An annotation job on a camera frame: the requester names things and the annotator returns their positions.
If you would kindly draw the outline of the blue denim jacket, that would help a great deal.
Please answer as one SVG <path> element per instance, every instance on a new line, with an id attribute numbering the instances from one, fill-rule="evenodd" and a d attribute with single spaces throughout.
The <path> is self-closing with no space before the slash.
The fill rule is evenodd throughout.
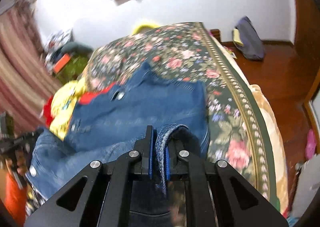
<path id="1" fill-rule="evenodd" d="M 160 130 L 184 125 L 196 136 L 191 144 L 205 157 L 209 145 L 204 83 L 168 80 L 143 63 L 123 85 L 114 85 L 89 104 L 77 104 L 64 140 L 45 129 L 36 141 L 29 183 L 48 199 L 94 160 L 116 160 L 144 137 L 147 126 Z"/>

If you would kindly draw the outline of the grey patterned clothes pile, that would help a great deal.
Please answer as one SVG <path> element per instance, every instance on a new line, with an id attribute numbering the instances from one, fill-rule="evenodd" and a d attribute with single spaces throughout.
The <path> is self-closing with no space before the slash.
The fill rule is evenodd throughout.
<path id="1" fill-rule="evenodd" d="M 72 29 L 58 31 L 57 33 L 53 33 L 49 36 L 46 43 L 47 56 L 44 61 L 44 64 L 48 70 L 51 70 L 62 57 L 61 49 L 63 48 L 63 46 L 72 41 Z"/>

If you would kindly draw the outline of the yellow cartoon fleece blanket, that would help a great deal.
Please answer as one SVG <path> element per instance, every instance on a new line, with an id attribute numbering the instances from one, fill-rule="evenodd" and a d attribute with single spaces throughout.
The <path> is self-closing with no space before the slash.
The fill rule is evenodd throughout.
<path id="1" fill-rule="evenodd" d="M 75 105 L 85 92 L 86 82 L 85 78 L 82 78 L 66 83 L 53 96 L 50 109 L 53 121 L 50 123 L 49 130 L 61 141 L 68 132 Z"/>

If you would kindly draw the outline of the striped maroon curtain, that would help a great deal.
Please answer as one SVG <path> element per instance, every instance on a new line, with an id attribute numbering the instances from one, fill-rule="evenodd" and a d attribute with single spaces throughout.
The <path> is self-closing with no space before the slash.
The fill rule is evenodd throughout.
<path id="1" fill-rule="evenodd" d="M 17 0 L 1 14 L 1 111 L 13 117 L 15 133 L 43 125 L 43 105 L 61 87 L 44 56 L 30 3 Z"/>

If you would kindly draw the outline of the beige blanket under bedspread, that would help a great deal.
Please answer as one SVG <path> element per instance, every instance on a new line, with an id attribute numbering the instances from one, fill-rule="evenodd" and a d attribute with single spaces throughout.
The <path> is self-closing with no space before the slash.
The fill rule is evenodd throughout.
<path id="1" fill-rule="evenodd" d="M 273 110 L 268 102 L 267 98 L 263 95 L 261 88 L 257 84 L 250 84 L 245 77 L 244 73 L 236 63 L 236 61 L 231 57 L 226 49 L 216 38 L 213 38 L 214 42 L 217 44 L 218 48 L 222 51 L 225 57 L 228 59 L 232 67 L 237 71 L 238 75 L 242 80 L 248 85 L 248 88 L 253 94 L 253 97 L 261 111 L 264 118 L 268 135 L 270 137 L 270 142 L 272 145 L 273 160 L 274 160 L 274 173 L 276 176 L 276 191 L 277 197 L 280 202 L 280 213 L 285 215 L 287 213 L 287 207 L 289 205 L 289 191 L 288 191 L 288 174 L 285 150 L 283 145 L 283 139 L 280 130 L 277 126 L 276 118 L 274 116 Z"/>

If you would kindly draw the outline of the red garment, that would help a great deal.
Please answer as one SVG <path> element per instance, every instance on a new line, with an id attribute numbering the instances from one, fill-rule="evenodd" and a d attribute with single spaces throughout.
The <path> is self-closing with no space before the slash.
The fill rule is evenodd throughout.
<path id="1" fill-rule="evenodd" d="M 112 82 L 111 84 L 108 85 L 108 87 L 104 88 L 103 90 L 101 90 L 99 92 L 85 92 L 80 97 L 78 102 L 81 105 L 88 105 L 97 96 L 107 93 L 115 84 L 116 84 L 115 82 Z"/>

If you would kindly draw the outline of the orange box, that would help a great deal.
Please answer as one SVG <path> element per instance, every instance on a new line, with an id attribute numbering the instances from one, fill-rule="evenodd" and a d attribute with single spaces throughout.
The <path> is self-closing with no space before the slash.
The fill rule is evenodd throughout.
<path id="1" fill-rule="evenodd" d="M 71 57 L 68 53 L 64 54 L 61 59 L 54 65 L 53 67 L 53 72 L 57 74 L 60 72 L 66 65 L 67 63 L 71 60 Z"/>

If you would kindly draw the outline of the green floral storage box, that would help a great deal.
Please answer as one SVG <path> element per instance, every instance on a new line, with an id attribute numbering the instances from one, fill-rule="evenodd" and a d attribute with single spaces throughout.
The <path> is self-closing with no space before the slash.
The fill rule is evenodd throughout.
<path id="1" fill-rule="evenodd" d="M 67 65 L 57 74 L 54 73 L 57 80 L 62 84 L 76 80 L 84 71 L 89 58 L 86 55 L 73 55 Z"/>

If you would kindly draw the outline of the pink slipper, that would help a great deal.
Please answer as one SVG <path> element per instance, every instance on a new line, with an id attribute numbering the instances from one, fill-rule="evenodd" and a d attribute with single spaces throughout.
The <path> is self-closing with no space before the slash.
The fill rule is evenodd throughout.
<path id="1" fill-rule="evenodd" d="M 313 156 L 316 154 L 316 146 L 317 146 L 316 136 L 314 134 L 314 131 L 310 129 L 307 135 L 307 142 L 305 147 L 306 160 L 312 159 Z"/>

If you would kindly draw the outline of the dark grey neck pillow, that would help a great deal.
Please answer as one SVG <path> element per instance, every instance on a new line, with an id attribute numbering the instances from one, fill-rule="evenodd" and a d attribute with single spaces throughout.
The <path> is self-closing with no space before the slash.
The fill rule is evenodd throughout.
<path id="1" fill-rule="evenodd" d="M 93 48 L 87 46 L 87 45 L 84 45 L 84 44 L 81 44 L 81 43 L 78 43 L 78 42 L 68 42 L 67 44 L 65 44 L 62 48 L 61 48 L 61 53 L 62 54 L 72 54 L 72 53 L 75 53 L 75 54 L 80 54 L 80 55 L 88 55 L 90 53 L 93 52 Z"/>

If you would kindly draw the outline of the dark floral bedspread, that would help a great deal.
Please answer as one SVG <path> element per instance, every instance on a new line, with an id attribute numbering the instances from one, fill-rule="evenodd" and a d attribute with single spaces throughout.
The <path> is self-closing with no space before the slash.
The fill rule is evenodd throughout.
<path id="1" fill-rule="evenodd" d="M 147 61 L 161 77 L 200 81 L 206 88 L 207 160 L 228 161 L 275 207 L 276 171 L 263 115 L 248 83 L 200 22 L 142 29 L 97 48 L 83 77 L 87 89 L 125 83 Z"/>

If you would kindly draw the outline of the dark blue bag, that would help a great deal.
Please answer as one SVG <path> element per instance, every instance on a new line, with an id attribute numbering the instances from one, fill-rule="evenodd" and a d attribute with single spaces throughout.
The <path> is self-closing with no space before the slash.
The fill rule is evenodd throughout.
<path id="1" fill-rule="evenodd" d="M 233 43 L 246 59 L 263 61 L 265 57 L 263 42 L 247 16 L 242 17 L 234 27 Z"/>

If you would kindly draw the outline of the yellow curved pillow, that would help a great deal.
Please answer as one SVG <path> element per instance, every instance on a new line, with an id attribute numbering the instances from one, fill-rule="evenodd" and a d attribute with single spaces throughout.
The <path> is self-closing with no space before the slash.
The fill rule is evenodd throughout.
<path id="1" fill-rule="evenodd" d="M 135 35 L 135 34 L 139 34 L 139 33 L 145 33 L 147 31 L 150 31 L 150 30 L 158 28 L 158 27 L 159 27 L 159 25 L 157 25 L 157 24 L 141 24 L 141 25 L 138 25 L 137 27 L 135 27 L 131 34 Z"/>

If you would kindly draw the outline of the wooden wardrobe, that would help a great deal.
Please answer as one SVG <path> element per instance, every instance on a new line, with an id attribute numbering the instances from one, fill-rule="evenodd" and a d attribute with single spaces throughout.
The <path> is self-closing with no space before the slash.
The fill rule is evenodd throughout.
<path id="1" fill-rule="evenodd" d="M 302 72 L 311 85 L 319 70 L 319 9 L 314 0 L 295 0 L 295 50 L 302 60 Z"/>

